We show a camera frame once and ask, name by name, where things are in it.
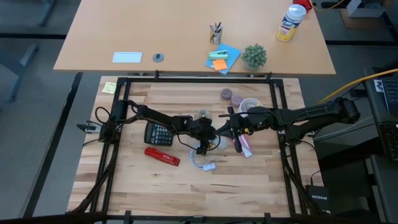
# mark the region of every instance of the succulent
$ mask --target succulent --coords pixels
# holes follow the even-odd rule
[[[260,66],[264,66],[267,62],[267,52],[264,47],[255,44],[254,46],[246,47],[245,52],[242,54],[241,58],[246,64],[248,70],[255,71]]]

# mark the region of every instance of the calculator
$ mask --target calculator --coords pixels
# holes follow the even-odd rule
[[[173,136],[165,126],[148,121],[145,127],[144,142],[155,146],[171,146]]]

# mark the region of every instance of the butcher block tabletop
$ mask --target butcher block tabletop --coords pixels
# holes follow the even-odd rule
[[[111,111],[113,95],[101,91],[106,82],[116,83],[117,79],[102,77],[93,109],[102,106]],[[304,107],[299,80],[283,80],[289,109]],[[263,106],[272,107],[269,85],[262,83],[140,82],[131,85],[129,99],[170,116],[194,116],[200,110],[207,110],[213,126],[219,128],[226,118],[218,115],[226,114],[229,106],[228,101],[220,98],[224,88],[243,98],[257,98]],[[128,111],[127,117],[132,116],[133,112]],[[106,121],[108,115],[99,112],[99,118]],[[94,110],[91,120],[96,121]],[[264,213],[271,213],[273,217],[290,216],[276,131],[264,130],[248,136],[254,153],[249,159],[238,154],[231,142],[226,149],[209,151],[204,159],[217,158],[217,167],[203,172],[188,160],[187,147],[181,145],[177,137],[170,147],[144,143],[146,123],[137,121],[123,127],[108,214],[124,215],[124,211],[130,210],[134,215],[159,216],[263,217]],[[97,138],[97,134],[87,134],[86,141]],[[188,136],[180,139],[191,146],[196,143]],[[313,143],[308,137],[303,140]],[[144,149],[148,146],[181,159],[180,165],[171,166],[146,156]],[[93,142],[82,149],[68,210],[77,207],[94,186],[102,148],[102,143]],[[109,148],[108,160],[112,149]],[[303,184],[309,184],[310,176],[319,170],[317,155],[308,144],[299,144],[297,155]],[[319,173],[313,179],[316,185],[323,185]],[[295,188],[293,193],[296,211],[300,211]]]

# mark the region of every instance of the wooden desk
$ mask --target wooden desk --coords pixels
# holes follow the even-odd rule
[[[111,109],[113,95],[101,91],[106,82],[116,82],[116,79],[101,79],[94,108]],[[299,81],[289,78],[284,79],[284,83],[289,108],[303,107]],[[194,115],[205,109],[213,117],[213,126],[219,128],[225,118],[218,115],[227,113],[229,105],[220,98],[221,90],[226,87],[245,98],[255,97],[264,106],[272,106],[267,84],[133,83],[129,99],[171,116]],[[99,117],[107,118],[105,113]],[[145,156],[144,149],[149,146],[143,141],[145,126],[146,121],[137,121],[123,127],[109,214],[123,215],[125,210],[131,210],[134,215],[263,217],[264,212],[270,212],[273,217],[289,216],[275,131],[265,130],[249,136],[254,151],[249,159],[237,154],[232,144],[225,151],[209,152],[206,158],[215,157],[219,162],[216,170],[203,172],[189,162],[185,146],[177,138],[172,147],[156,148],[180,158],[178,167]],[[86,141],[96,138],[98,135],[89,134]],[[188,144],[195,142],[187,136],[181,136],[181,140]],[[68,209],[77,207],[94,185],[102,145],[96,142],[83,148]],[[309,184],[310,175],[319,170],[317,155],[307,144],[298,145],[297,154],[303,183]],[[320,174],[314,176],[314,182],[322,185]],[[299,211],[299,200],[293,190]]]
[[[56,70],[214,73],[204,66],[210,24],[222,21],[222,42],[244,50],[261,44],[267,63],[249,72],[239,59],[230,73],[335,74],[315,11],[291,42],[275,35],[292,0],[82,0]],[[113,63],[115,52],[142,52],[141,63]],[[161,63],[152,61],[163,53]]]

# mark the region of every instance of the floor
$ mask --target floor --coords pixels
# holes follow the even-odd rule
[[[39,0],[1,0],[0,33],[66,34],[79,0],[59,1],[47,27],[37,27],[43,13]],[[389,9],[389,16],[398,25],[398,7]],[[320,25],[328,40],[391,40],[388,32],[373,34],[369,30],[347,30],[337,11],[318,13]],[[29,44],[40,47],[22,82],[21,90],[13,104],[0,103],[0,219],[20,217],[28,196],[39,173],[39,167],[57,124],[63,104],[73,81],[73,73],[54,72],[53,65],[62,47],[62,40],[0,39],[0,49],[7,50],[11,57],[20,58]],[[334,77],[302,77],[300,84],[307,106],[314,105],[327,94],[345,83],[363,75],[364,68],[382,66],[398,58],[393,47],[343,47],[329,46],[336,68]],[[0,98],[4,99],[14,75],[0,65]],[[72,189],[75,172],[85,135],[76,128],[91,113],[96,90],[102,75],[117,73],[85,73],[70,112],[60,145],[53,160],[45,187],[34,215],[53,215],[65,212]],[[361,119],[371,116],[366,99],[357,101],[363,113]],[[371,124],[367,119],[358,127]],[[318,134],[332,133],[346,128],[334,124]],[[330,153],[332,144],[355,145],[376,135],[373,126],[350,134],[328,139],[317,144],[318,156]],[[330,184],[332,204],[336,212],[357,207],[366,207],[359,197],[361,184],[349,173],[358,176],[355,167],[344,167],[323,173],[324,181]],[[349,187],[341,188],[342,181]]]

